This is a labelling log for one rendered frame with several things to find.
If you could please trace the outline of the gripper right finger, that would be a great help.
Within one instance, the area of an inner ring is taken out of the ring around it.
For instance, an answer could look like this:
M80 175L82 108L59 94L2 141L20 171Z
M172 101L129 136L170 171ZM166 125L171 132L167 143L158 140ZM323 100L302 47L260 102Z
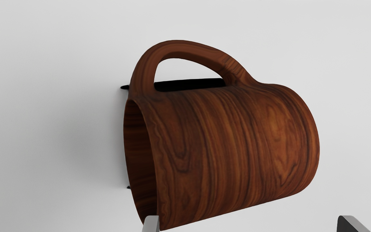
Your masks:
M358 219L353 216L339 216L337 232L371 232Z

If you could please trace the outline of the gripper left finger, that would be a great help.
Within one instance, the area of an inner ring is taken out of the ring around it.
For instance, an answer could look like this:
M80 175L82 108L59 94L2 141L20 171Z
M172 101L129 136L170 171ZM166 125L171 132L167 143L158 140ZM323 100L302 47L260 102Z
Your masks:
M160 232L159 216L147 216L143 223L142 232Z

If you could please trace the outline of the brown wooden mug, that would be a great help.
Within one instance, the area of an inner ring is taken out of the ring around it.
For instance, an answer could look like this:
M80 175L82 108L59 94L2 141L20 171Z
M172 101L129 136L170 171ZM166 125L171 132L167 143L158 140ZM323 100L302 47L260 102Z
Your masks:
M160 92L166 59L203 65L220 88ZM191 41L149 48L133 71L123 122L128 180L142 223L160 230L292 196L312 181L319 137L302 98L256 81L233 57Z

